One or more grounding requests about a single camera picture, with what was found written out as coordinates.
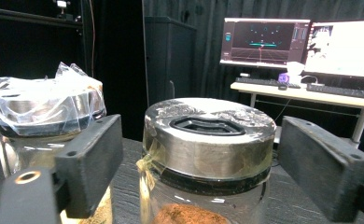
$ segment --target silver jar lid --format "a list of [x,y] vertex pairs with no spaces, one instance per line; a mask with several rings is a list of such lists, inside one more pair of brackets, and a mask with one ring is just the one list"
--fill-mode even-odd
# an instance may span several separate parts
[[272,163],[274,121],[263,112],[224,100],[180,98],[145,115],[143,147],[164,168],[194,177],[254,177]]

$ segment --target clear plastic wrap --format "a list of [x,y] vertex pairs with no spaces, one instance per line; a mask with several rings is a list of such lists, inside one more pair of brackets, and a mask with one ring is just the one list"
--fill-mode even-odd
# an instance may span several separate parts
[[55,78],[0,77],[0,134],[7,137],[79,133],[106,114],[102,83],[75,64]]

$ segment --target monitor screen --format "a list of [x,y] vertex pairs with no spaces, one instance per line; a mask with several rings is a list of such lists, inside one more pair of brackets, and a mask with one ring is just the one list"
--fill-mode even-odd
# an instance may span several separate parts
[[225,18],[220,63],[287,68],[301,63],[309,20]]
[[364,77],[364,21],[313,22],[304,71]]

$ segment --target lid handle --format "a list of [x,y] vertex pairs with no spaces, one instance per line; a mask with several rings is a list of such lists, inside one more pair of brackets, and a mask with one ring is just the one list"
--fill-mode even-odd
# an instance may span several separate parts
[[182,117],[172,120],[170,126],[188,133],[205,135],[235,136],[245,134],[243,126],[221,118]]

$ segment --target black wall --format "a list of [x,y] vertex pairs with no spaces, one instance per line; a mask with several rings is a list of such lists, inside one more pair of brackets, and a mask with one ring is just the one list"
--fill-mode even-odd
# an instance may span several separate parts
[[142,141],[147,109],[141,1],[94,2],[95,77],[103,82],[107,114],[121,114],[123,137]]

